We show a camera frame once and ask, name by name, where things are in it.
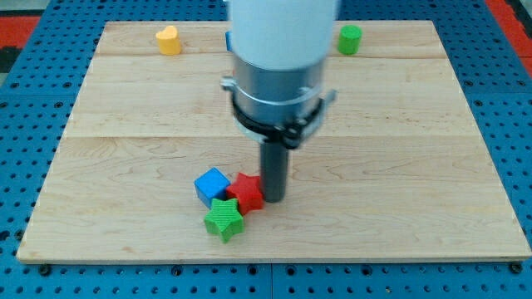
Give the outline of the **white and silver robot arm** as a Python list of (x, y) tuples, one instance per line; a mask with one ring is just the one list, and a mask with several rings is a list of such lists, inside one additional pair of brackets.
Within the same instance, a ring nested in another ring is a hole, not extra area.
[(258, 142), (292, 150), (323, 121), (323, 70), (336, 0), (230, 0), (234, 74), (221, 85), (234, 118)]

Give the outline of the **blue block behind arm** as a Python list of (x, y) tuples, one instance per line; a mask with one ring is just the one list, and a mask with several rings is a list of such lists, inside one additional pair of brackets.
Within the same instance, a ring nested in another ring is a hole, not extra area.
[(225, 32), (224, 36), (225, 36), (226, 50), (229, 52), (232, 52), (231, 31)]

